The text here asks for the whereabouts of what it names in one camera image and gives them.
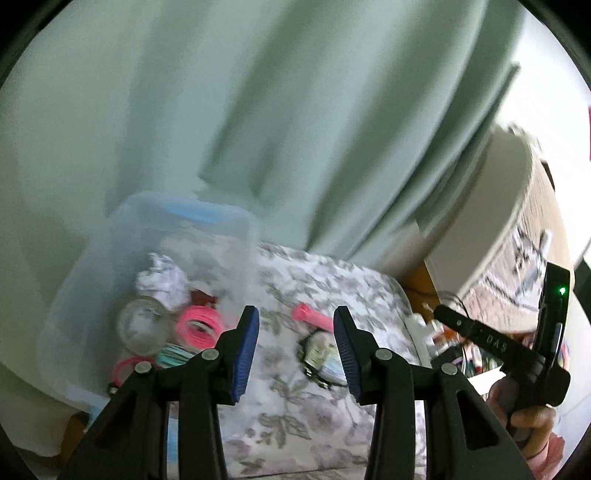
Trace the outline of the person's right hand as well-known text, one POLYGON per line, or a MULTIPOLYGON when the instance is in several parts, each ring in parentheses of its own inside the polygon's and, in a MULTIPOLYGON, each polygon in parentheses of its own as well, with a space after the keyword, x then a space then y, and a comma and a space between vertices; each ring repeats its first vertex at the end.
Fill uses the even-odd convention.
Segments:
POLYGON ((504 427, 513 426, 530 433, 520 448, 535 479, 553 479, 564 458, 565 440, 553 431, 556 411, 547 406, 532 406, 515 411, 508 417, 508 410, 501 400, 513 395, 514 383, 503 378, 489 390, 487 405, 504 427))

